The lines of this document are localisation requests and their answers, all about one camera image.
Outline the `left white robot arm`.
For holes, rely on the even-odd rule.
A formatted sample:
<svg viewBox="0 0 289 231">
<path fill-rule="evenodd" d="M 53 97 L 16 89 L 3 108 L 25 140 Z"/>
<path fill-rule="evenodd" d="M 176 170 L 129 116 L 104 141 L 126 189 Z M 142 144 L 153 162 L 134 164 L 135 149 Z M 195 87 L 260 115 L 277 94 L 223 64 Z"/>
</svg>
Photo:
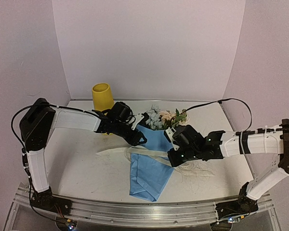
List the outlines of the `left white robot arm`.
<svg viewBox="0 0 289 231">
<path fill-rule="evenodd" d="M 98 111 L 50 104 L 45 98 L 37 99 L 24 108 L 26 114 L 20 120 L 20 136 L 23 165 L 29 182 L 38 192 L 36 201 L 45 210 L 55 206 L 46 173 L 44 152 L 51 130 L 56 128 L 82 129 L 94 133 L 115 134 L 129 145 L 138 146 L 147 142 L 136 127 L 149 119 L 147 113 L 134 114 L 123 102 L 116 102 L 111 109 Z"/>
</svg>

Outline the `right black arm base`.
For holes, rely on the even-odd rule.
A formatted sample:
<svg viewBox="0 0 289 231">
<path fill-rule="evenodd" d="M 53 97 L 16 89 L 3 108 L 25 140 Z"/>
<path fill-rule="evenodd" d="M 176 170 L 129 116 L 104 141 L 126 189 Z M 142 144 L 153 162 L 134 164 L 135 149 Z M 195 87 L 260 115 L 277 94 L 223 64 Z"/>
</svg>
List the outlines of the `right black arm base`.
<svg viewBox="0 0 289 231">
<path fill-rule="evenodd" d="M 248 215 L 252 212 L 258 211 L 257 200 L 255 201 L 247 197 L 248 183 L 249 182 L 242 186 L 237 199 L 228 202 L 221 202 L 216 205 L 218 220 Z"/>
</svg>

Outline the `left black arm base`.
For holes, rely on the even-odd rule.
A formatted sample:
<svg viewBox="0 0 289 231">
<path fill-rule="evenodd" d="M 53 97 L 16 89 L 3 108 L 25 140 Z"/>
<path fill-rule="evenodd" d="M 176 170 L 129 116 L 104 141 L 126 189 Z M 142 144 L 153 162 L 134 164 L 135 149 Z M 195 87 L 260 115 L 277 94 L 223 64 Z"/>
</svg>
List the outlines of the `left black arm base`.
<svg viewBox="0 0 289 231">
<path fill-rule="evenodd" d="M 51 187 L 43 192 L 33 190 L 30 204 L 34 208 L 50 211 L 62 215 L 69 215 L 72 201 L 69 199 L 54 196 Z"/>
</svg>

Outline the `blue wrapping paper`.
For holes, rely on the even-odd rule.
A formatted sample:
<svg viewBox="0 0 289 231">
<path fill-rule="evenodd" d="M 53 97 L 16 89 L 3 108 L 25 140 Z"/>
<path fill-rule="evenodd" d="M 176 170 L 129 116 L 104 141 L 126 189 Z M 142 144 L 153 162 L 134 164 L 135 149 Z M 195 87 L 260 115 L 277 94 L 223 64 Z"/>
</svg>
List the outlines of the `blue wrapping paper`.
<svg viewBox="0 0 289 231">
<path fill-rule="evenodd" d="M 150 151 L 167 152 L 172 148 L 162 130 L 151 130 L 138 125 L 137 129 L 147 138 L 142 146 Z M 147 155 L 131 154 L 130 195 L 155 202 L 160 197 L 173 173 L 171 166 L 165 165 Z"/>
</svg>

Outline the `cream printed ribbon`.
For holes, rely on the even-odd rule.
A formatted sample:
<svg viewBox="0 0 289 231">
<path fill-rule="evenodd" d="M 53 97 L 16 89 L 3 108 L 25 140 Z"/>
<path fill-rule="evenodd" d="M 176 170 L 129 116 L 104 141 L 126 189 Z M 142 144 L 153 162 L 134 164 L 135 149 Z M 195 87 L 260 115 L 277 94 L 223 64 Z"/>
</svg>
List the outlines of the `cream printed ribbon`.
<svg viewBox="0 0 289 231">
<path fill-rule="evenodd" d="M 166 159 L 167 157 L 166 152 L 152 151 L 142 146 L 107 149 L 107 150 L 103 150 L 101 152 L 96 153 L 96 155 L 102 156 L 102 155 L 110 155 L 110 154 L 116 154 L 116 153 L 123 153 L 125 158 L 128 159 L 130 162 L 131 162 L 131 154 L 140 154 L 140 155 L 149 156 L 152 159 L 164 165 L 167 165 L 169 167 L 171 166 L 170 161 Z M 178 167 L 174 167 L 174 170 L 179 172 L 183 176 L 198 176 L 198 177 L 214 177 L 215 176 L 212 171 L 202 169 L 197 164 L 188 163 L 188 162 Z"/>
</svg>

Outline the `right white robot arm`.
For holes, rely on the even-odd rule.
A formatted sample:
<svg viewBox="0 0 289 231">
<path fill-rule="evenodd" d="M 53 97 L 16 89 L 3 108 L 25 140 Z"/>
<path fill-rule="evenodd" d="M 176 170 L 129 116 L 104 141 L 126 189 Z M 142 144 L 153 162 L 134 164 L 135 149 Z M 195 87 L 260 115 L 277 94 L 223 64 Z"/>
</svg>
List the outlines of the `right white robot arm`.
<svg viewBox="0 0 289 231">
<path fill-rule="evenodd" d="M 244 196 L 256 201 L 289 176 L 289 119 L 270 128 L 245 131 L 212 131 L 203 137 L 191 125 L 168 128 L 164 132 L 172 144 L 168 159 L 172 167 L 202 160 L 224 159 L 237 155 L 276 154 L 277 160 L 246 186 Z"/>
</svg>

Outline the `yellow plastic vase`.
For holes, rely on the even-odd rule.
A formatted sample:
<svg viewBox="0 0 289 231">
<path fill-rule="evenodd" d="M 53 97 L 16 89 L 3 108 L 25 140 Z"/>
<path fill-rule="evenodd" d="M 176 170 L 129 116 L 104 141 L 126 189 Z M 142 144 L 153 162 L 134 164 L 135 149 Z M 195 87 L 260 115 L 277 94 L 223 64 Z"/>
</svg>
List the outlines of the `yellow plastic vase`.
<svg viewBox="0 0 289 231">
<path fill-rule="evenodd" d="M 103 112 L 104 115 L 114 106 L 111 87 L 108 83 L 99 83 L 92 88 L 94 109 Z"/>
</svg>

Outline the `artificial flower bunch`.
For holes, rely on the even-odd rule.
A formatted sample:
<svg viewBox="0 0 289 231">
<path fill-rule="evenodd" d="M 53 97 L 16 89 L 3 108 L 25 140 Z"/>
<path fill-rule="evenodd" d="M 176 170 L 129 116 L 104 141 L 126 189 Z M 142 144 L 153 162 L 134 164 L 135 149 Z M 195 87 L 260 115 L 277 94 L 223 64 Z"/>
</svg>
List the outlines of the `artificial flower bunch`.
<svg viewBox="0 0 289 231">
<path fill-rule="evenodd" d="M 151 130 L 166 130 L 169 127 L 175 128 L 179 125 L 187 125 L 189 122 L 189 115 L 185 109 L 181 111 L 177 108 L 175 111 L 161 110 L 153 104 L 146 113 L 149 115 L 149 119 L 145 121 L 144 127 Z"/>
</svg>

